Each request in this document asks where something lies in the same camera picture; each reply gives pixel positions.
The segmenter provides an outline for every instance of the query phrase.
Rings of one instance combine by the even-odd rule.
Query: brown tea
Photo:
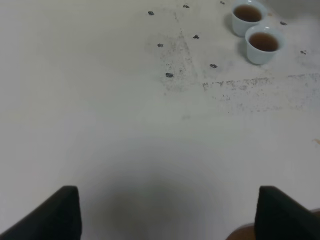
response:
[[[256,49],[265,52],[276,51],[279,47],[277,39],[265,32],[257,32],[253,34],[249,39],[249,43]]]
[[[247,4],[237,6],[233,13],[238,19],[246,22],[259,22],[262,19],[259,9]]]

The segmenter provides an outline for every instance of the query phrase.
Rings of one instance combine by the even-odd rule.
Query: table surface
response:
[[[1,0],[0,230],[69,184],[84,240],[223,240],[261,185],[319,208],[320,1],[261,1],[286,40],[265,65],[233,2]]]

